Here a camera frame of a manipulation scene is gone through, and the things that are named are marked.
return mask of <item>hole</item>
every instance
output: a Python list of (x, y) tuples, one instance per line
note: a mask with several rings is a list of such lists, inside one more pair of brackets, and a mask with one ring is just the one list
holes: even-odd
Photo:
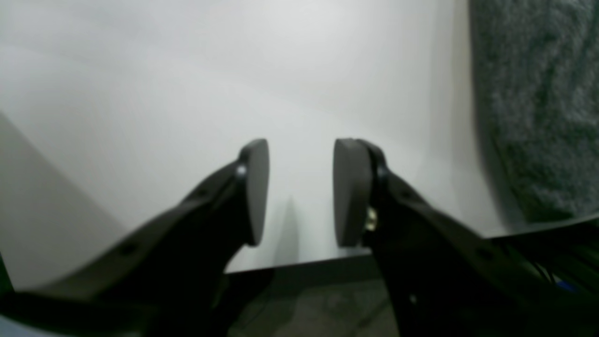
[(123, 248), (120, 249), (119, 253), (121, 256), (129, 256), (138, 249), (139, 247), (134, 243), (128, 243)]
[(486, 248), (477, 248), (476, 254), (478, 254), (479, 257), (482, 257), (487, 261), (491, 261), (494, 258), (493, 253)]

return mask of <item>gray towel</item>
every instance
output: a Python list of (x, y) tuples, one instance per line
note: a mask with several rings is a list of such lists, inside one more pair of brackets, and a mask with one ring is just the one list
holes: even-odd
[(599, 210), (599, 1), (471, 0), (477, 113), (528, 221)]

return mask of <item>white surface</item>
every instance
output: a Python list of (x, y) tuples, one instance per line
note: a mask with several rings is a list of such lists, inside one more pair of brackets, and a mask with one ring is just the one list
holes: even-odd
[(264, 239), (229, 271), (335, 244), (337, 137), (381, 146), (435, 206), (501, 225), (477, 156), (465, 1), (5, 0), (0, 251), (64, 276), (268, 139)]

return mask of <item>white table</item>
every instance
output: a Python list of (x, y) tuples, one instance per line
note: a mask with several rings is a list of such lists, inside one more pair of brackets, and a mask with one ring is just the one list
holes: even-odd
[(0, 16), (0, 251), (17, 288), (85, 264), (256, 137), (264, 238), (228, 271), (363, 252), (335, 244), (337, 137), (381, 146), (484, 236), (524, 228), (477, 148), (463, 0), (14, 0)]

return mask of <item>gray fabric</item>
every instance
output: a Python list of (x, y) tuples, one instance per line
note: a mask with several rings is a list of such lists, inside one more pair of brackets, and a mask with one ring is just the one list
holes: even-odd
[(471, 0), (477, 112), (528, 221), (599, 210), (599, 1)]

